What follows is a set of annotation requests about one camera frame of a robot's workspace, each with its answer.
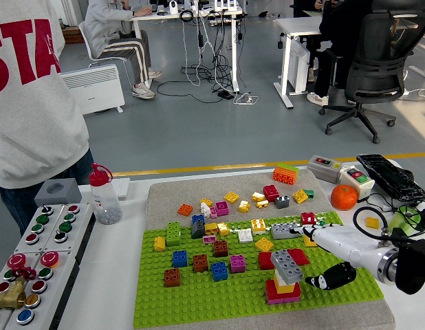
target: hand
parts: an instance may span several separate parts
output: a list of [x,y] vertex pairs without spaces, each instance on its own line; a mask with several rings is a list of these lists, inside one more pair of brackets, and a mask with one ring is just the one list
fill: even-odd
[[143,7],[140,10],[135,11],[135,17],[143,17],[151,15],[151,8],[150,7]]

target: plastic bottle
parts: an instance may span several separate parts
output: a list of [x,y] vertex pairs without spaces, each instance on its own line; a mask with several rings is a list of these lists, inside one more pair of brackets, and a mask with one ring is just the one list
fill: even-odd
[[112,225],[122,218],[118,196],[111,185],[113,175],[107,167],[93,163],[94,172],[89,175],[91,193],[94,196],[94,208],[99,221],[104,225]]

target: sneaker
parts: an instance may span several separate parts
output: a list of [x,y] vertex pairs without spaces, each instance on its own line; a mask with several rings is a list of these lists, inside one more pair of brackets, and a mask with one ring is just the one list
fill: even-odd
[[323,105],[329,105],[329,96],[323,96],[322,98],[315,94],[314,92],[307,94],[307,100],[314,105],[319,105],[322,107]]
[[315,82],[315,75],[314,75],[314,69],[309,69],[309,75],[307,76],[307,82],[314,83]]
[[162,75],[162,71],[155,71],[153,69],[149,69],[149,79],[156,79]]
[[144,98],[145,100],[148,100],[149,98],[154,98],[156,95],[149,88],[147,88],[147,86],[145,86],[143,82],[141,82],[139,85],[134,85],[132,92],[133,96],[137,98]]

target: black office chair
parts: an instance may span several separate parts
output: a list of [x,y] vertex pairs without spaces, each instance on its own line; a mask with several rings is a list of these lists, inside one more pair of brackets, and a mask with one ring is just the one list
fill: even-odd
[[404,93],[404,64],[413,48],[425,34],[425,0],[374,0],[372,13],[362,21],[360,37],[350,66],[345,97],[356,102],[350,107],[324,106],[325,110],[345,112],[327,124],[325,133],[344,120],[357,117],[372,132],[373,143],[379,143],[378,132],[368,116],[386,118],[393,127],[395,116],[362,108],[397,100]]

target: green lego baseplate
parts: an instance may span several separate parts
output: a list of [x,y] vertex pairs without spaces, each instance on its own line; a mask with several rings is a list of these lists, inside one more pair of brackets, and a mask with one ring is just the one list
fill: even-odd
[[[342,224],[336,212],[319,213],[316,214],[316,218],[324,219],[326,223]],[[265,224],[266,227],[270,227],[274,223],[292,221],[300,223],[300,216],[265,219]],[[153,240],[158,236],[165,237],[166,229],[145,231],[133,320],[136,329],[384,298],[374,277],[365,269],[358,269],[355,281],[339,289],[323,291],[301,281],[301,296],[298,302],[268,305],[265,285],[267,280],[274,278],[274,270],[261,270],[259,267],[259,251],[255,248],[255,243],[262,237],[273,242],[272,252],[282,249],[302,249],[309,259],[309,265],[301,266],[303,278],[322,274],[327,268],[342,261],[320,247],[305,247],[302,237],[274,240],[269,231],[253,236],[252,243],[242,244],[235,230],[251,228],[251,221],[227,224],[232,232],[228,236],[217,235],[217,239],[227,241],[229,255],[244,255],[246,261],[244,273],[231,274],[230,257],[214,257],[213,244],[204,244],[202,239],[191,239],[191,227],[181,227],[181,245],[166,247],[163,252],[154,250]],[[165,287],[164,271],[173,268],[173,252],[180,250],[186,250],[188,253],[188,267],[179,268],[181,285]],[[206,254],[209,266],[224,261],[228,267],[228,279],[215,282],[210,267],[207,272],[194,273],[193,256],[197,254]]]

